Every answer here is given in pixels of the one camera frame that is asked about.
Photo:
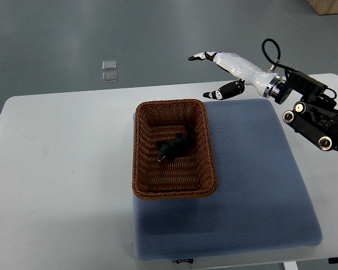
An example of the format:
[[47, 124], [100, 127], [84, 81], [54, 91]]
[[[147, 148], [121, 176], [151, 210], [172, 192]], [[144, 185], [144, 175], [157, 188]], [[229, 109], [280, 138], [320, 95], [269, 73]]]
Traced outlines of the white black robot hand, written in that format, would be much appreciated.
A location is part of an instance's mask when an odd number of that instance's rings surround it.
[[206, 92], [203, 97], [213, 100], [226, 100], [244, 92], [245, 86], [253, 86], [260, 96], [268, 98], [274, 91], [274, 86], [282, 79], [273, 72], [263, 71], [253, 63], [235, 53], [201, 52], [190, 56], [189, 61], [209, 60], [218, 67], [237, 78], [219, 89]]

